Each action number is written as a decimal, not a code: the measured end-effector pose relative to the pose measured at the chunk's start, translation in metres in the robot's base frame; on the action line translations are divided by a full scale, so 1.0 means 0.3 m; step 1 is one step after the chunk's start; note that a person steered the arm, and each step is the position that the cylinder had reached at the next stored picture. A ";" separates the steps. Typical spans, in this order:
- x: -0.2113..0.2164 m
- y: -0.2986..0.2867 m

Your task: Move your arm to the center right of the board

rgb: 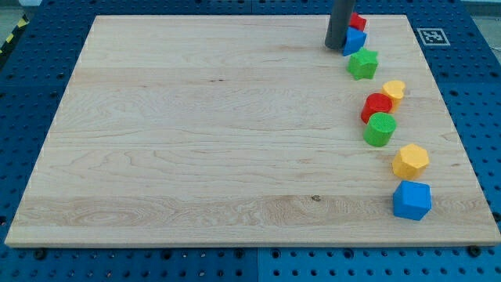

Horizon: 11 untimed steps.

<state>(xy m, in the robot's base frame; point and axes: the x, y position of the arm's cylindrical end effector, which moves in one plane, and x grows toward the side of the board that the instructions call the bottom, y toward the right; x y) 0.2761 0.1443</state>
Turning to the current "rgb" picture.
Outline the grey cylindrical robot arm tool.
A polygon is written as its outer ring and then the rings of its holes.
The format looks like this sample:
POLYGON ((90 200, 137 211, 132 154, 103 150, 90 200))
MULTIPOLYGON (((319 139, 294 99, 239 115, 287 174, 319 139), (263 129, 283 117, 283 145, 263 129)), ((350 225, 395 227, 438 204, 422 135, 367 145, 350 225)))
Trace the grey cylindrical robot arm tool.
POLYGON ((338 50, 344 47, 355 0, 334 0, 326 31, 325 46, 338 50))

